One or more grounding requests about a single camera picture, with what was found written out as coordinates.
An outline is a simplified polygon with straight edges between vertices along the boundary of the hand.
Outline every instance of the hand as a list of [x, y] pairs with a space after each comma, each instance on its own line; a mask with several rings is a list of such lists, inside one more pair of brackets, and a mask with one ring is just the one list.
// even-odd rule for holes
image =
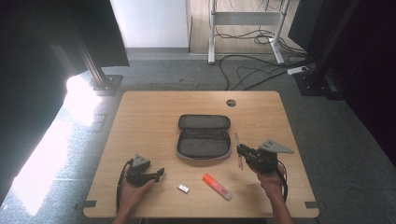
[[[128, 169], [125, 169], [124, 176], [127, 176], [127, 174]], [[121, 183], [120, 209], [113, 223], [126, 223], [134, 209], [134, 206], [139, 202], [143, 194], [151, 189], [154, 183], [155, 181], [152, 179], [142, 187], [137, 188], [128, 183], [124, 177]]]
[[[272, 172], [271, 174], [261, 174], [255, 169], [249, 166], [250, 170], [256, 173], [257, 178], [261, 182], [262, 188], [265, 190], [265, 193], [268, 198], [272, 199], [274, 197], [282, 196], [282, 181], [276, 172]], [[282, 175], [285, 174], [285, 168], [280, 164], [277, 165], [280, 173]]]

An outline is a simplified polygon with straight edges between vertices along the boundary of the orange highlighter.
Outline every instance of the orange highlighter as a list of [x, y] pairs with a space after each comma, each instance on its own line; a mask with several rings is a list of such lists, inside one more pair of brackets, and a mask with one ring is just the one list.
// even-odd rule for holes
[[225, 200], [230, 201], [233, 195], [230, 191], [224, 188], [218, 181], [216, 181], [209, 174], [205, 174], [202, 179], [209, 185], [213, 190], [215, 190], [219, 195], [221, 195]]

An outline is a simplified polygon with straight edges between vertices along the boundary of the power strip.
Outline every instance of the power strip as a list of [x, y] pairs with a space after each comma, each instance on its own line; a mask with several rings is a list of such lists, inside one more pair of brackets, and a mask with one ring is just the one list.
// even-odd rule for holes
[[309, 70], [308, 67], [306, 67], [306, 66], [301, 66], [301, 67], [296, 67], [296, 68], [288, 69], [288, 74], [289, 74], [289, 75], [294, 75], [294, 74], [306, 72], [306, 71], [308, 71], [308, 70]]

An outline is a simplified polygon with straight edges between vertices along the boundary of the wooden table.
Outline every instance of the wooden table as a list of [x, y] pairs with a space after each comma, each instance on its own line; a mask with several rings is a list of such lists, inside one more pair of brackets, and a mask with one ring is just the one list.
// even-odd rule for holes
[[[229, 100], [235, 106], [229, 106]], [[225, 115], [231, 120], [230, 158], [217, 161], [180, 159], [178, 119], [183, 114]], [[275, 91], [128, 91], [107, 139], [85, 207], [87, 217], [114, 217], [116, 185], [125, 162], [140, 154], [151, 161], [147, 173], [165, 168], [165, 174], [134, 210], [134, 217], [272, 217], [272, 208], [257, 176], [245, 164], [238, 168], [234, 134], [239, 141], [257, 148], [267, 139], [294, 150], [279, 154], [288, 171], [287, 206], [293, 217], [317, 217], [317, 208], [299, 150], [280, 96]], [[224, 200], [203, 180], [212, 175], [233, 197]], [[190, 188], [185, 194], [178, 184]]]

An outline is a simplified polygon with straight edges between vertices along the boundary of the pencil case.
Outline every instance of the pencil case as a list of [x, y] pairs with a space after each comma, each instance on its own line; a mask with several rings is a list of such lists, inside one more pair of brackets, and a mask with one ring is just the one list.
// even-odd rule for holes
[[181, 130], [177, 141], [177, 155], [183, 159], [224, 159], [231, 155], [231, 139], [227, 130], [231, 126], [228, 117], [222, 115], [180, 116]]

